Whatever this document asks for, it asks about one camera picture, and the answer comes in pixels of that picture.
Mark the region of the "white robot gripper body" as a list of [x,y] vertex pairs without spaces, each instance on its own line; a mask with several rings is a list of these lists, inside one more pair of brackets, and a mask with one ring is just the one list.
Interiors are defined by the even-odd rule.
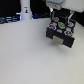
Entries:
[[49,8],[60,10],[64,0],[46,0],[46,5]]

